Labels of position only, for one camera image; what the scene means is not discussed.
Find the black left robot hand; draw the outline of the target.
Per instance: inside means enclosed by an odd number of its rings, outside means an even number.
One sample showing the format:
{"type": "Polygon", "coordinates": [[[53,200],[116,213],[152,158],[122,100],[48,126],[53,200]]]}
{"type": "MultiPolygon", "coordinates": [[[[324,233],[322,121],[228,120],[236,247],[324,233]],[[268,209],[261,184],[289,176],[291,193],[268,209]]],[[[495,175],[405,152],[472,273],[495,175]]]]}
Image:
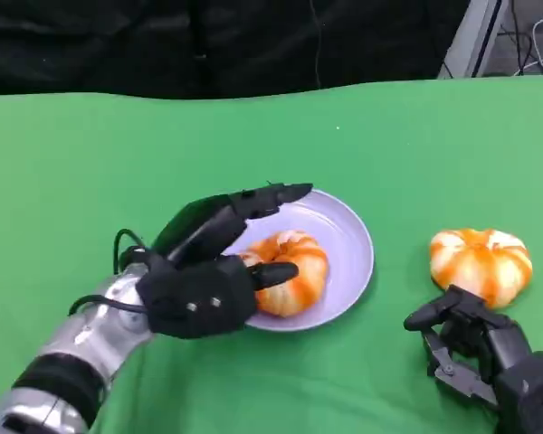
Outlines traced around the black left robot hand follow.
{"type": "Polygon", "coordinates": [[[187,204],[146,250],[148,272],[136,285],[149,329],[196,339],[232,333],[256,313],[259,292],[295,279],[292,262],[246,265],[224,251],[249,220],[279,211],[311,192],[312,184],[270,184],[187,204]]]}

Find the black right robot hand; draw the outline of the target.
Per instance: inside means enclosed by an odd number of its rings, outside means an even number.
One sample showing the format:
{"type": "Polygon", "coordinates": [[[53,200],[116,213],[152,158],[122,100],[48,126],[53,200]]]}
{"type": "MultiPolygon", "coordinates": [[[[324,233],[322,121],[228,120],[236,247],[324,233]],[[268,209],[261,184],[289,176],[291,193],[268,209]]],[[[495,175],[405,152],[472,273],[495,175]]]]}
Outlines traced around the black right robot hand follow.
{"type": "Polygon", "coordinates": [[[428,376],[495,410],[497,432],[543,433],[543,352],[531,349],[516,321],[451,285],[404,328],[421,334],[428,376]]]}

